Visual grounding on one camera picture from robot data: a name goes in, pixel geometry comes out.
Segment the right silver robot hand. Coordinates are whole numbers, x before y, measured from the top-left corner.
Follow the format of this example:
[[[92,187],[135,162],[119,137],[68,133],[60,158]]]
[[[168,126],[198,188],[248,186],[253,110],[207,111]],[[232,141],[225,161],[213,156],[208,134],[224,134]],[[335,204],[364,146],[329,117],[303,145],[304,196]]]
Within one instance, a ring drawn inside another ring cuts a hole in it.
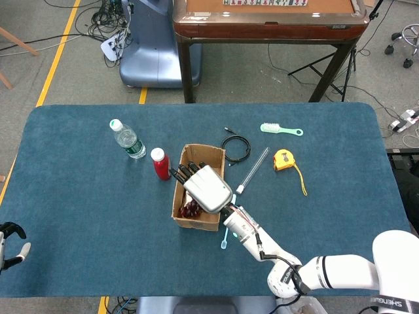
[[[188,167],[179,164],[178,170],[169,172],[205,212],[216,214],[231,204],[232,189],[208,164],[189,162]]]

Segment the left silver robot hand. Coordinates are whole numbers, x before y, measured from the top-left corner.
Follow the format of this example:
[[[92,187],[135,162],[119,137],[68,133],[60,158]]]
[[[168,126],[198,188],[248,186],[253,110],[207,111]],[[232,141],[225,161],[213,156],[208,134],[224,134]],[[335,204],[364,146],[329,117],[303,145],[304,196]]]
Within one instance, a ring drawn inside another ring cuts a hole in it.
[[[22,246],[19,254],[13,258],[5,259],[6,240],[14,233],[17,233],[21,239],[26,238],[26,233],[19,224],[15,222],[5,222],[1,225],[1,271],[7,270],[23,262],[31,250],[31,243],[27,242]]]

